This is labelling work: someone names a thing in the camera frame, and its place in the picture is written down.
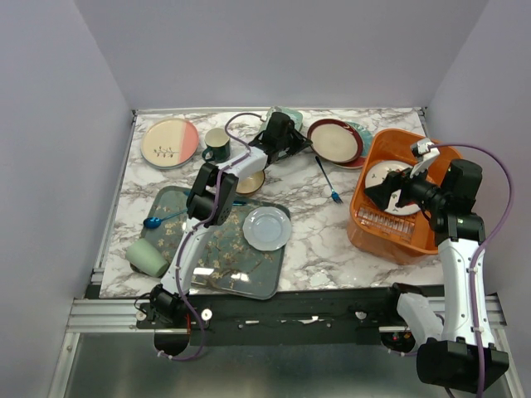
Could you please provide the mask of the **white strawberry pattern plate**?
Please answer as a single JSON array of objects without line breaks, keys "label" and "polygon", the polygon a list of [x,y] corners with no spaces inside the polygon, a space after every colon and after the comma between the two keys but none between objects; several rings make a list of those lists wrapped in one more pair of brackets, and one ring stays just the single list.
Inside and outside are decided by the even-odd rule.
[{"label": "white strawberry pattern plate", "polygon": [[[410,165],[401,161],[386,160],[375,163],[367,172],[364,180],[366,188],[381,184],[390,172],[399,172],[409,168]],[[419,212],[420,207],[414,203],[403,207],[397,207],[400,190],[392,193],[389,205],[385,209],[386,213],[394,216],[411,216]]]}]

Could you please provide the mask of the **red rimmed cream plate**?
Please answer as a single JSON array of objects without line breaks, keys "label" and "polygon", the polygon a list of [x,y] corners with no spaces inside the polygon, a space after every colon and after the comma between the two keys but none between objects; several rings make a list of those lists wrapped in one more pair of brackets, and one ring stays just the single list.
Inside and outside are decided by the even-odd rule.
[{"label": "red rimmed cream plate", "polygon": [[337,164],[357,161],[363,151],[359,132],[351,125],[336,119],[321,119],[308,129],[311,148],[321,158]]}]

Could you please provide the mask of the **red plate teal flower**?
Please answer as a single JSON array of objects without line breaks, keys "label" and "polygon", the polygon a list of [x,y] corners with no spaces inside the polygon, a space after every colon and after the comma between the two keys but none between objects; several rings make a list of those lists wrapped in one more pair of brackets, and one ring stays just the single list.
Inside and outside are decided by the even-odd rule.
[{"label": "red plate teal flower", "polygon": [[372,145],[373,135],[367,128],[365,128],[361,124],[357,124],[354,122],[343,122],[343,121],[339,121],[339,124],[342,125],[343,127],[346,127],[348,125],[351,129],[355,130],[358,133],[358,135],[360,136],[363,142],[363,150],[361,152],[360,157],[353,160],[352,162],[335,163],[335,165],[341,168],[351,169],[351,170],[361,169],[364,166],[364,163],[369,153],[369,149]]}]

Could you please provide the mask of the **pink and cream plate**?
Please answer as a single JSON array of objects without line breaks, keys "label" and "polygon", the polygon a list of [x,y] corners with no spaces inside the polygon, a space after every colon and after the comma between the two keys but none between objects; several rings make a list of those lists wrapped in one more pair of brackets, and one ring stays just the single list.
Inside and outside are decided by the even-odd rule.
[{"label": "pink and cream plate", "polygon": [[164,119],[144,134],[140,151],[144,160],[158,169],[182,166],[195,155],[199,145],[197,128],[185,119]]}]

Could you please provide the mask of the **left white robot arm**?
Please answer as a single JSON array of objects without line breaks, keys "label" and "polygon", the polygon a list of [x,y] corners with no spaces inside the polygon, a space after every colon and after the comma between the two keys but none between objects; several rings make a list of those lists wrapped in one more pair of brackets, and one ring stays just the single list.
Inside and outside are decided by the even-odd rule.
[{"label": "left white robot arm", "polygon": [[311,145],[295,128],[294,120],[279,111],[270,114],[265,129],[249,143],[235,136],[230,138],[244,146],[243,152],[224,163],[204,163],[200,167],[187,199],[188,218],[183,237],[161,283],[149,294],[150,308],[167,328],[179,325],[187,313],[202,325],[187,294],[207,242],[231,213],[237,183]]}]

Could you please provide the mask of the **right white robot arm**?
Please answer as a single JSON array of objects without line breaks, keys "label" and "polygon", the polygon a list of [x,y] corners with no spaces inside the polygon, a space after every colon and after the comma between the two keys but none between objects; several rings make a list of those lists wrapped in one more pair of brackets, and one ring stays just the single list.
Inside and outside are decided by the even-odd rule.
[{"label": "right white robot arm", "polygon": [[382,303],[390,324],[406,322],[416,341],[419,379],[447,390],[482,396],[509,369],[509,355],[494,342],[485,302],[485,224],[472,208],[482,181],[479,165],[454,159],[441,185],[412,168],[390,171],[365,195],[380,210],[414,203],[429,214],[444,278],[445,313],[438,317],[427,297],[412,286],[394,284],[396,296]]}]

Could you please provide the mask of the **orange plastic bin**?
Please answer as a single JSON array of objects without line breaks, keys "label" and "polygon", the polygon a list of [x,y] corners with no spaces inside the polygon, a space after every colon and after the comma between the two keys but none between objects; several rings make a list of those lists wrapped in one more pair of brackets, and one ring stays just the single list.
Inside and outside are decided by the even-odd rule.
[{"label": "orange plastic bin", "polygon": [[429,255],[436,255],[434,232],[416,206],[380,211],[364,194],[364,188],[370,182],[379,184],[382,181],[373,178],[371,172],[380,162],[414,165],[417,161],[411,146],[422,139],[421,135],[402,129],[384,129],[377,133],[349,206],[347,234],[351,243],[399,265],[415,264]]}]

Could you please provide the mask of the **upper mint rectangular dish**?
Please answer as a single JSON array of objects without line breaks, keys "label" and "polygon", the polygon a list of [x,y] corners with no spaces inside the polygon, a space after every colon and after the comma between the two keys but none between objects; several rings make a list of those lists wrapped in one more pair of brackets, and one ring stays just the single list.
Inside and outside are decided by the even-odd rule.
[{"label": "upper mint rectangular dish", "polygon": [[[268,109],[266,114],[269,114],[271,116],[274,112],[280,112],[280,113],[288,115],[291,118],[291,120],[294,122],[295,128],[298,131],[300,131],[302,129],[302,126],[303,126],[303,115],[298,110],[290,109],[290,108],[286,108],[286,107],[281,107],[281,106],[273,106],[273,107],[270,107]],[[261,131],[266,129],[267,124],[269,123],[269,121],[270,121],[270,119],[267,120],[266,122],[262,123]]]}]

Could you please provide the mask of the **blue plastic fork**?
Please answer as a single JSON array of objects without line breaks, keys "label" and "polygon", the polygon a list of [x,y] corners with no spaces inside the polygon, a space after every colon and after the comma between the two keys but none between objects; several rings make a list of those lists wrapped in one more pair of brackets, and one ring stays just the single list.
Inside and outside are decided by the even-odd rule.
[{"label": "blue plastic fork", "polygon": [[324,166],[323,166],[323,164],[322,164],[322,162],[321,162],[319,156],[315,156],[314,158],[315,158],[315,161],[317,162],[317,164],[319,165],[319,168],[320,168],[321,172],[323,173],[326,182],[327,182],[328,185],[329,185],[329,189],[330,189],[330,191],[331,191],[331,195],[330,195],[330,197],[332,198],[332,200],[333,200],[335,203],[337,203],[337,204],[343,204],[343,201],[342,201],[340,195],[335,191],[333,184],[332,184],[331,181],[329,180],[329,177],[328,177],[326,171],[324,170]]}]

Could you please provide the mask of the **dark green mug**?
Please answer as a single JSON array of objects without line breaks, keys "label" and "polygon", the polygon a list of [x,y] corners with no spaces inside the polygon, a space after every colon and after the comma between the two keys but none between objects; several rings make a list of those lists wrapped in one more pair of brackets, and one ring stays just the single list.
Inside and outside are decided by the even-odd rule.
[{"label": "dark green mug", "polygon": [[209,130],[204,137],[202,158],[206,162],[223,163],[231,156],[230,138],[222,128]]}]

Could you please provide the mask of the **light blue scalloped plate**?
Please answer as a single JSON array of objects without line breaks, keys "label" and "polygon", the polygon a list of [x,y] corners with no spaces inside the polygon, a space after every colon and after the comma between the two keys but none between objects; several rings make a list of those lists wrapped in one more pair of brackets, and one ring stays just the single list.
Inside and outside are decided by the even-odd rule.
[{"label": "light blue scalloped plate", "polygon": [[242,226],[246,241],[259,251],[282,248],[290,239],[291,231],[290,218],[273,206],[261,206],[251,211]]}]

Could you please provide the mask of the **floral blossom tray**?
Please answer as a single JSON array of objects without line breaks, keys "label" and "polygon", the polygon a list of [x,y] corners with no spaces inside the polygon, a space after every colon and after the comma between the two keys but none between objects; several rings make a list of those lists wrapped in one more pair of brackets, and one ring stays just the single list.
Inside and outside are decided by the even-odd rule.
[{"label": "floral blossom tray", "polygon": [[[147,214],[163,218],[185,209],[187,188],[169,186],[158,191]],[[242,226],[247,215],[261,206],[273,206],[290,215],[288,208],[267,201],[236,196],[246,206],[234,206],[222,228],[207,242],[192,277],[192,285],[225,294],[265,300],[277,290],[285,249],[264,252],[253,248],[244,238]],[[154,230],[143,228],[141,238],[157,248],[170,263],[186,228],[187,214],[183,213]]]}]

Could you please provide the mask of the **blue metallic spoon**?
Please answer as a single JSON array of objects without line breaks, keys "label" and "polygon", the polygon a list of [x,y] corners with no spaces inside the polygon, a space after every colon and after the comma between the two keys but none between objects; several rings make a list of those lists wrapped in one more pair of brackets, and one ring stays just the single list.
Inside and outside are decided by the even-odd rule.
[{"label": "blue metallic spoon", "polygon": [[143,226],[144,226],[144,228],[149,229],[149,230],[157,229],[163,224],[164,221],[170,220],[170,219],[172,219],[172,218],[174,218],[176,216],[180,216],[183,213],[186,213],[187,211],[188,211],[187,209],[183,209],[181,211],[174,212],[173,214],[170,214],[170,215],[165,216],[163,218],[156,217],[156,216],[147,217],[143,221]]}]

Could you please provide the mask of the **pale green cup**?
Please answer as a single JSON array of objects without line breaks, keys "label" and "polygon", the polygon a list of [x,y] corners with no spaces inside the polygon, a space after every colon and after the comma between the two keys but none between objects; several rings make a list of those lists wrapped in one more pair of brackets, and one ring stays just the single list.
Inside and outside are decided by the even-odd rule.
[{"label": "pale green cup", "polygon": [[169,267],[169,263],[157,248],[144,238],[128,247],[125,259],[140,272],[154,278],[162,277]]}]

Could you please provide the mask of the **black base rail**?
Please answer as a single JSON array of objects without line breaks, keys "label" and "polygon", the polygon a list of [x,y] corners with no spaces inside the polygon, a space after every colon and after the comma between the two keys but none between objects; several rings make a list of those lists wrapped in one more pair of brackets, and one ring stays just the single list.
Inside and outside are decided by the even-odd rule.
[{"label": "black base rail", "polygon": [[82,299],[68,329],[86,333],[145,332],[158,350],[186,346],[291,346],[395,344],[406,322],[397,313],[395,287],[280,292],[267,300],[230,294],[195,294],[169,313],[148,298]]}]

